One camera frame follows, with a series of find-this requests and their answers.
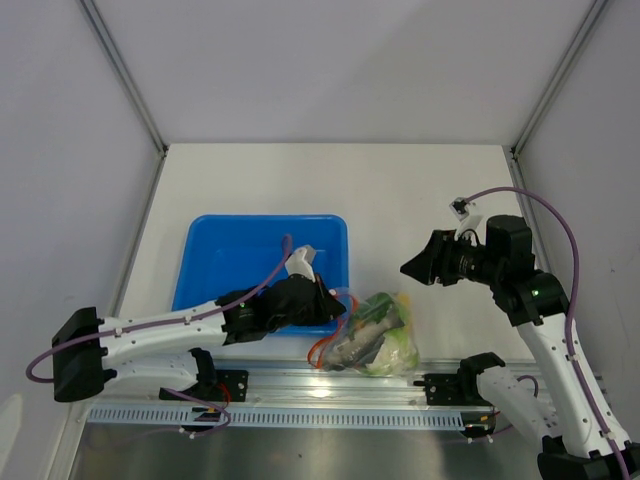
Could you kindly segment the dark green cucumber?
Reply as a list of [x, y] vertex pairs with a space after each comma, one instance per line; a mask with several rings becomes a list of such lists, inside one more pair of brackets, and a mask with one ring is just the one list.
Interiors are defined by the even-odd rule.
[[394, 298], [389, 293], [379, 292], [373, 294], [358, 304], [352, 319], [356, 322], [379, 323], [394, 304]]

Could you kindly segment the yellow orange mango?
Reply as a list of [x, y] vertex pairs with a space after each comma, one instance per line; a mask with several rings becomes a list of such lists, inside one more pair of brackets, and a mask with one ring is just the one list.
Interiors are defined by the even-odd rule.
[[411, 307], [411, 299], [410, 296], [404, 293], [398, 295], [399, 302], [406, 308]]

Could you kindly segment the clear zip top bag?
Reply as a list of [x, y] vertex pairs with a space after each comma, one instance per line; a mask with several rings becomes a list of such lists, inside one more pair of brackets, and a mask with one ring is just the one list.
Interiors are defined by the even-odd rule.
[[312, 368], [399, 377], [418, 366], [408, 295], [378, 292], [360, 299], [340, 289], [335, 298], [345, 304], [346, 312], [338, 318], [335, 330], [309, 349], [307, 363]]

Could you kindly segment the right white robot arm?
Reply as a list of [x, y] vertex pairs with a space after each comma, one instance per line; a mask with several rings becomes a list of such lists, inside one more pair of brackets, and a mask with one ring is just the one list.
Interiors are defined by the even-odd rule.
[[495, 353], [461, 360], [458, 395], [503, 413], [537, 450], [544, 479], [632, 479], [639, 445], [616, 420], [568, 325], [569, 301], [555, 276], [535, 266], [525, 220], [497, 215], [486, 223], [485, 243], [468, 233], [435, 230], [402, 274], [424, 284], [469, 280], [487, 286], [494, 303], [532, 353], [550, 403], [529, 393]]

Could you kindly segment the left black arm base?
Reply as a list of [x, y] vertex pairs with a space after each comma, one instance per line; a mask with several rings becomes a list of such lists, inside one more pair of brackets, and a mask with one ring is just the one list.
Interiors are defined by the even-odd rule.
[[178, 401], [179, 397], [166, 388], [190, 397], [212, 402], [244, 402], [249, 386], [247, 370], [217, 370], [214, 380], [199, 380], [191, 372], [180, 372], [180, 376], [163, 380], [158, 398], [163, 401]]

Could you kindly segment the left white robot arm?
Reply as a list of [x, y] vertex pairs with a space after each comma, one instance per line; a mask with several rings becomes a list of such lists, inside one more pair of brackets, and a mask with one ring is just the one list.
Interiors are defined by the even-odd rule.
[[102, 393], [130, 361], [257, 342], [289, 326], [324, 326], [345, 312], [320, 276], [301, 274], [145, 318], [100, 318], [94, 307], [81, 308], [52, 338], [54, 400], [71, 403]]

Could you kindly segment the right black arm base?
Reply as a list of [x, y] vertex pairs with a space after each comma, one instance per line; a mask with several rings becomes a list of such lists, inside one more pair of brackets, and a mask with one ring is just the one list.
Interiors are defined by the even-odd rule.
[[412, 384], [421, 388], [429, 406], [490, 407], [470, 380], [459, 374], [429, 373], [414, 380]]

